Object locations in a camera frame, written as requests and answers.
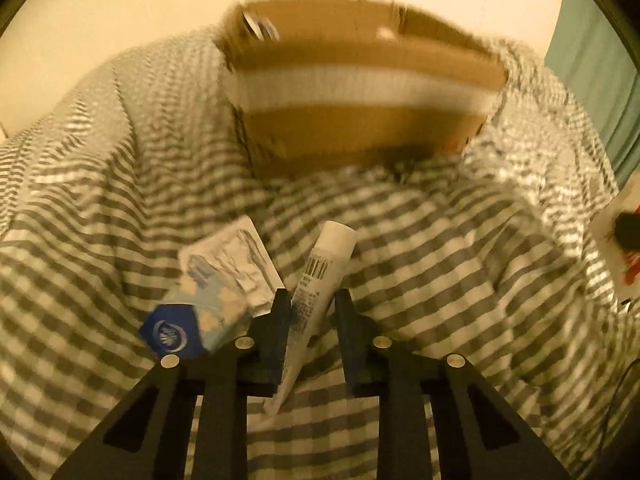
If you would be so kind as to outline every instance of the circular logo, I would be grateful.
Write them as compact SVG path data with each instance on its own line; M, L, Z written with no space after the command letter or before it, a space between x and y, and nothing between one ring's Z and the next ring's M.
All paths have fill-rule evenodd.
M187 334L181 326L160 320L154 325L154 338L162 348L175 354L187 346Z

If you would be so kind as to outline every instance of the teal curtain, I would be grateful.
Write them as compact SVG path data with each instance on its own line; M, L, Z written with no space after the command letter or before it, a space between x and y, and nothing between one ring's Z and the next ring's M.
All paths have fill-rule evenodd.
M622 188L640 165L640 80L593 0L562 0L545 62L591 115Z

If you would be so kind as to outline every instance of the silver screw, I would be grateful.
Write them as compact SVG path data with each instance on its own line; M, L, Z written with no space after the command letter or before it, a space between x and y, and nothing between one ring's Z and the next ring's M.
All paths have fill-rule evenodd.
M465 363L465 358L463 358L460 354L451 354L447 357L447 364L451 368L462 368Z
M392 345L393 341L389 339L386 335L379 335L373 338L373 346L376 348L389 348Z
M160 359L160 365L162 368L175 368L179 362L180 358L176 354L168 354Z
M248 350L254 345L254 340L248 336L239 337L236 339L236 348L240 350Z

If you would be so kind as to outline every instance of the gingham cloth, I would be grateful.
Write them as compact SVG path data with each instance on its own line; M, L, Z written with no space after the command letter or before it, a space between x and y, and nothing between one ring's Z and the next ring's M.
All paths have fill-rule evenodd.
M248 214L290 289L325 219L357 229L357 310L415 352L466 355L581 475L640 337L586 230L617 189L574 97L497 41L510 78L463 160L263 184L232 135L213 36L121 54L0 146L0 431L28 469L50 478L152 366L136 331L177 251ZM348 394L330 316L256 430L258 406L251 478L375 477L376 401Z

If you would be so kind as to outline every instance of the brown cardboard box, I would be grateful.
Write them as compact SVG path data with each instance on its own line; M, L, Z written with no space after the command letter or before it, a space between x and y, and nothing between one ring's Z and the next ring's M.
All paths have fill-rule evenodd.
M256 38L246 16L277 36ZM265 178L459 152L506 81L472 37L393 2L246 2L220 46L238 137Z

